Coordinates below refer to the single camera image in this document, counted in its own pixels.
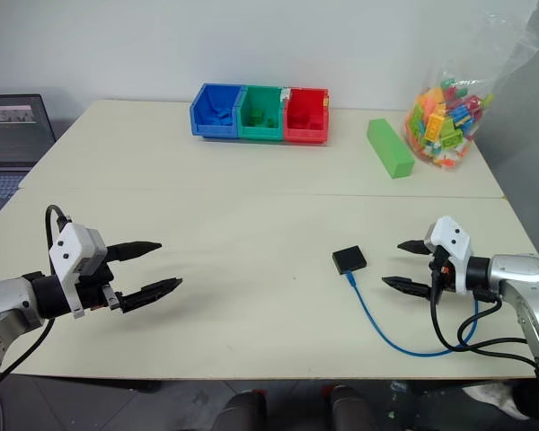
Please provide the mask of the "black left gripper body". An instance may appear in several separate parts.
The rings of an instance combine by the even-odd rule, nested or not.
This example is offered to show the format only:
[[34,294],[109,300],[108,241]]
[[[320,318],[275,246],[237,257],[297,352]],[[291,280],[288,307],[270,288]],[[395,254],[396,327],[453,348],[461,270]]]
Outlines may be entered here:
[[113,279],[114,276],[106,263],[102,263],[89,276],[80,275],[75,288],[82,307],[91,310],[104,307],[119,309],[118,294],[110,286]]

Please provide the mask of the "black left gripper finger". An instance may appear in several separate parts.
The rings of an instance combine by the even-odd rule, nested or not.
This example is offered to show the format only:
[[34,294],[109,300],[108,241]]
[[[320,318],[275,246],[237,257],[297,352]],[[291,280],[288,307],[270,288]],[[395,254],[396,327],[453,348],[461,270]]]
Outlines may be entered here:
[[106,262],[139,258],[162,247],[159,242],[123,242],[107,247]]
[[126,313],[149,305],[173,292],[182,282],[182,278],[174,277],[143,286],[138,292],[130,295],[118,292],[119,308]]

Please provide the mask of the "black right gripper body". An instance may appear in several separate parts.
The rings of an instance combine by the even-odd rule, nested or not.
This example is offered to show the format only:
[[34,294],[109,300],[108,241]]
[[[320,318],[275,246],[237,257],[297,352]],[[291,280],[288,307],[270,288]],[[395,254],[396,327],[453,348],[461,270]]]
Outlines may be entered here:
[[443,292],[455,291],[455,268],[449,261],[449,253],[442,246],[437,246],[429,263],[431,271],[431,298],[440,298]]

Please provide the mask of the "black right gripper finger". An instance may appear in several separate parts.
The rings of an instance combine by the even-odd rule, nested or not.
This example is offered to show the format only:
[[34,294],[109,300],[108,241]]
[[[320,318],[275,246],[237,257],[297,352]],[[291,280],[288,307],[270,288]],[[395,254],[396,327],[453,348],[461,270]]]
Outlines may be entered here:
[[413,295],[421,298],[430,298],[431,287],[417,283],[407,277],[382,277],[382,281],[389,287],[406,295]]
[[423,240],[408,240],[405,242],[401,242],[397,245],[397,248],[418,255],[427,256],[432,253],[431,249],[426,245]]

